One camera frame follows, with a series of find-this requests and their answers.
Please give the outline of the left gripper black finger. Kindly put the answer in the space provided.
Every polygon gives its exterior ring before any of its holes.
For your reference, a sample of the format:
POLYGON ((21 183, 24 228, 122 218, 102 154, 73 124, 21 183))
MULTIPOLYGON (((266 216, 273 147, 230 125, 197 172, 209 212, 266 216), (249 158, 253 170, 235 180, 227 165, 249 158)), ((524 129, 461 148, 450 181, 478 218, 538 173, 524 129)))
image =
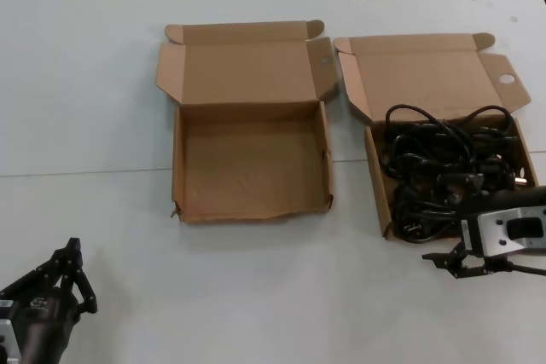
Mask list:
POLYGON ((68 264, 62 274, 61 293, 68 300, 68 316, 74 324, 80 321, 82 314, 95 314, 98 310, 95 292, 83 269, 75 264, 68 264), (73 293, 74 286, 81 294, 81 302, 73 293))
POLYGON ((1 299, 23 299, 48 291, 60 282, 62 289, 72 291, 80 286, 82 276, 81 241, 71 238, 67 245, 54 251, 52 257, 1 290, 1 299))

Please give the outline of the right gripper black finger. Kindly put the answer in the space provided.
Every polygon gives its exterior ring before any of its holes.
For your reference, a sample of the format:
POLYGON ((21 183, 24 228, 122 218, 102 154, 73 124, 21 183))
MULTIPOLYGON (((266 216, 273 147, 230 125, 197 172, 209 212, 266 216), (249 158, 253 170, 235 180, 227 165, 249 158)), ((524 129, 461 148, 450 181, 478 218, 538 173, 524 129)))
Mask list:
POLYGON ((484 186, 482 173, 450 173, 443 175, 443 185, 447 192, 448 205, 457 205, 469 195, 479 194, 484 186))
POLYGON ((456 279, 480 277, 500 272, 514 272, 517 268, 505 256, 479 257, 482 264, 476 267, 468 267, 464 264, 467 257, 471 256, 463 242, 457 244, 449 253, 428 253, 422 255, 423 260, 434 263, 437 269, 448 271, 456 279))

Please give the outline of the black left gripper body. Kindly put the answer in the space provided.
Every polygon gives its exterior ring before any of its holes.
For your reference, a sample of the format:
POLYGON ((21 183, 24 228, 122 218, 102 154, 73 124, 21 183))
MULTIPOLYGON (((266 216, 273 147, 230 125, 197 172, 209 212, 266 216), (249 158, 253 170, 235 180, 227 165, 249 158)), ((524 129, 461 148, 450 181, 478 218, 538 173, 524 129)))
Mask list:
POLYGON ((18 339, 29 339, 33 332, 69 339, 79 321, 78 300, 60 288, 28 293, 17 303, 15 334, 18 339))

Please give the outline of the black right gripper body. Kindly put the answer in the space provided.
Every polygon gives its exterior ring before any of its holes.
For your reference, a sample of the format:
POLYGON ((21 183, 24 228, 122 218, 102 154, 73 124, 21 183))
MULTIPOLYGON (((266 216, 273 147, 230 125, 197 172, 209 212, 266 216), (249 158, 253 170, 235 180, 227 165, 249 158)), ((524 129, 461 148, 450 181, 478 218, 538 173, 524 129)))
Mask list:
POLYGON ((462 199, 456 206, 460 216, 503 211, 520 207, 545 205, 545 186, 501 190, 489 194, 475 194, 462 199))

